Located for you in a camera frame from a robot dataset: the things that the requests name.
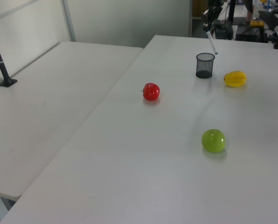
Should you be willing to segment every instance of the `tabletop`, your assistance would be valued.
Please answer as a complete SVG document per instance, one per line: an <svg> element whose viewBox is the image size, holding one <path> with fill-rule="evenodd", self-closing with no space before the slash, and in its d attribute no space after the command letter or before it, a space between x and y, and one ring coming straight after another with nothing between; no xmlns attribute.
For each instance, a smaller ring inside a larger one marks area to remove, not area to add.
<svg viewBox="0 0 278 224"><path fill-rule="evenodd" d="M1 224L278 224L278 50L155 36ZM247 83L225 86L242 70ZM145 83L160 98L145 101ZM219 129L222 153L202 134Z"/></svg>
<svg viewBox="0 0 278 224"><path fill-rule="evenodd" d="M0 87L0 196L25 192L141 51L63 42Z"/></svg>

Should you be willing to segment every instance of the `fake fruit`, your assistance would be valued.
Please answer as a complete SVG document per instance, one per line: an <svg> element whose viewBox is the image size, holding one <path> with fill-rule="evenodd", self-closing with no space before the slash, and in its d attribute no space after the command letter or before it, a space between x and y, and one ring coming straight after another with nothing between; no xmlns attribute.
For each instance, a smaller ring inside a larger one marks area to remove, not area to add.
<svg viewBox="0 0 278 224"><path fill-rule="evenodd" d="M207 130L202 136L202 145L211 153L219 153L225 148L225 136L217 129Z"/></svg>
<svg viewBox="0 0 278 224"><path fill-rule="evenodd" d="M160 95L160 88L155 83L146 83L143 88L143 97L146 100L156 100Z"/></svg>
<svg viewBox="0 0 278 224"><path fill-rule="evenodd" d="M247 76L242 71L233 71L224 76L224 82L231 87L239 87L245 84Z"/></svg>

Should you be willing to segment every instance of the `yellow fruit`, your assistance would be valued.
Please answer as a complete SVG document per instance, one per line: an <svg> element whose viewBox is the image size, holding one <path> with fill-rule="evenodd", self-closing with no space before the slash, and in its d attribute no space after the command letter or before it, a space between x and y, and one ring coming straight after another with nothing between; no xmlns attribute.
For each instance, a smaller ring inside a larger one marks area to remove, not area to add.
<svg viewBox="0 0 278 224"><path fill-rule="evenodd" d="M233 71L224 76L224 82L231 87L239 87L245 84L247 76L242 71Z"/></svg>

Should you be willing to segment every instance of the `wall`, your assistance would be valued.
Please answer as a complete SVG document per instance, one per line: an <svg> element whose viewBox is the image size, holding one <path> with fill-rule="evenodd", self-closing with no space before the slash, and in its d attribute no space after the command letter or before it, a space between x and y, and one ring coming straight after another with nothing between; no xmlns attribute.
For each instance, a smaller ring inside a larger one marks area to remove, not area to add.
<svg viewBox="0 0 278 224"><path fill-rule="evenodd" d="M37 0L0 18L0 52L10 76L69 40L62 0Z"/></svg>
<svg viewBox="0 0 278 224"><path fill-rule="evenodd" d="M63 0L73 41L144 48L154 35L189 36L192 0Z"/></svg>

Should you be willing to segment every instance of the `pen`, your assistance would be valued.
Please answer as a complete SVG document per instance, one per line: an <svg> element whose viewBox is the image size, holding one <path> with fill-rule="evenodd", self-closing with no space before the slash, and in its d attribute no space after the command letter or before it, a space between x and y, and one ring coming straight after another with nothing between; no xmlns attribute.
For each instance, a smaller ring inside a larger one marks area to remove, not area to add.
<svg viewBox="0 0 278 224"><path fill-rule="evenodd" d="M210 45L212 45L212 48L213 48L213 51L214 51L215 55L217 55L218 51L215 49L215 45L214 45L214 42L213 42L212 35L210 34L209 31L206 32L206 34L208 35L208 39L209 39Z"/></svg>

